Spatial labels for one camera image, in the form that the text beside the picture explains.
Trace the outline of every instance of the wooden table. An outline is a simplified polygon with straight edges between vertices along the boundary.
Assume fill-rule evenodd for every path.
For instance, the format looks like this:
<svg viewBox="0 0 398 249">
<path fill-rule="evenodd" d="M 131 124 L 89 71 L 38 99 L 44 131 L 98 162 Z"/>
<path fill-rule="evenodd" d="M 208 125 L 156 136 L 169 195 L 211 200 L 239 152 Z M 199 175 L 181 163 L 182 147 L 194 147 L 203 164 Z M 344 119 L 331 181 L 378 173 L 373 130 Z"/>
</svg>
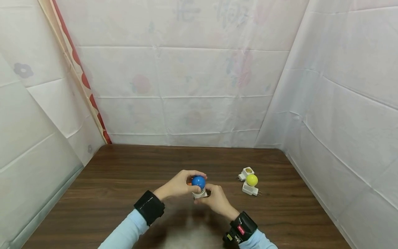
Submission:
<svg viewBox="0 0 398 249">
<path fill-rule="evenodd" d="M 262 196 L 241 191 L 236 176 L 252 167 Z M 105 145 L 72 183 L 23 248 L 97 248 L 133 210 L 182 169 L 221 185 L 279 249 L 345 249 L 348 244 L 285 155 L 276 149 Z M 134 248 L 222 248 L 228 222 L 192 196 L 166 200 L 165 214 Z"/>
</svg>

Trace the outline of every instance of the person's right hand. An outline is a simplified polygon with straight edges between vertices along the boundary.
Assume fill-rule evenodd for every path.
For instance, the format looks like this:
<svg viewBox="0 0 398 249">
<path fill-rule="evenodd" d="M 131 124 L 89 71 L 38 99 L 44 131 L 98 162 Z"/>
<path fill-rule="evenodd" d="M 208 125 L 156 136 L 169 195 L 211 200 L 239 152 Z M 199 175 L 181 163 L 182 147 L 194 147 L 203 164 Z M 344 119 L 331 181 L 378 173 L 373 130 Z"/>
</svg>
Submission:
<svg viewBox="0 0 398 249">
<path fill-rule="evenodd" d="M 211 191 L 210 196 L 196 199 L 195 204 L 205 204 L 214 212 L 223 215 L 230 221 L 235 220 L 239 216 L 239 212 L 231 206 L 221 186 L 208 183 L 205 188 Z"/>
</svg>

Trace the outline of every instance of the hand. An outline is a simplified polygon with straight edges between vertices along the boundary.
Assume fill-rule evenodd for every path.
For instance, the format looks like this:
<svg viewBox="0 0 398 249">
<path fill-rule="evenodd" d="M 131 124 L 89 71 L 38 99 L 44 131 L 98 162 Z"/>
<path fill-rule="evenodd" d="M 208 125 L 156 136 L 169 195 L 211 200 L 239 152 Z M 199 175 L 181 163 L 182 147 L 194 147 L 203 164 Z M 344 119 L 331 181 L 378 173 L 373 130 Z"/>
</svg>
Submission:
<svg viewBox="0 0 398 249">
<path fill-rule="evenodd" d="M 161 201 L 168 197 L 181 196 L 191 192 L 200 193 L 201 189 L 199 186 L 189 186 L 187 184 L 187 181 L 194 176 L 203 176 L 205 179 L 207 179 L 206 174 L 203 172 L 182 170 L 165 185 L 161 186 L 153 193 Z"/>
<path fill-rule="evenodd" d="M 208 183 L 205 188 L 211 191 L 210 196 L 196 199 L 195 204 L 203 203 L 209 206 L 214 212 L 223 215 L 229 221 L 233 221 L 239 216 L 239 212 L 231 206 L 221 186 Z"/>
</svg>

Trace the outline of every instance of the wrist strap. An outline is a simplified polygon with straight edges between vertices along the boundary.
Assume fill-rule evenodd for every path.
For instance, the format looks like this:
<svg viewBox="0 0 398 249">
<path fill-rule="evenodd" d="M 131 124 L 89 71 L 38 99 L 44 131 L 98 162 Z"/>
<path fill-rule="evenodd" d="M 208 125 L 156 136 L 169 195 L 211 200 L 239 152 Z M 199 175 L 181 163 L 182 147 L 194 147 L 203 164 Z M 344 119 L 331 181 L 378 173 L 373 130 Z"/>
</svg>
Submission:
<svg viewBox="0 0 398 249">
<path fill-rule="evenodd" d="M 239 214 L 236 220 L 230 223 L 231 229 L 225 233 L 225 242 L 235 240 L 238 243 L 247 241 L 257 230 L 257 224 L 247 215 L 245 211 Z"/>
<path fill-rule="evenodd" d="M 134 208 L 144 217 L 148 226 L 164 214 L 164 203 L 149 190 L 134 204 Z"/>
</svg>

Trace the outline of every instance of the white cloth wall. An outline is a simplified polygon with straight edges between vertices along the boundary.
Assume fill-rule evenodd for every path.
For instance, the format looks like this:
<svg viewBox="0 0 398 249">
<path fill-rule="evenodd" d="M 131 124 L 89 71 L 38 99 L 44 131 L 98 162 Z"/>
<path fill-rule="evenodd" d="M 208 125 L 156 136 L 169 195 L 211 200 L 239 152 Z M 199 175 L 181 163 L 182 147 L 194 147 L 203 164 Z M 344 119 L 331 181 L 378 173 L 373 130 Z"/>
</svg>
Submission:
<svg viewBox="0 0 398 249">
<path fill-rule="evenodd" d="M 397 45 L 397 0 L 311 0 L 257 139 L 353 248 L 398 245 Z"/>
<path fill-rule="evenodd" d="M 308 0 L 56 2 L 113 143 L 253 147 Z"/>
<path fill-rule="evenodd" d="M 36 0 L 0 1 L 0 248 L 20 248 L 104 144 Z"/>
</svg>

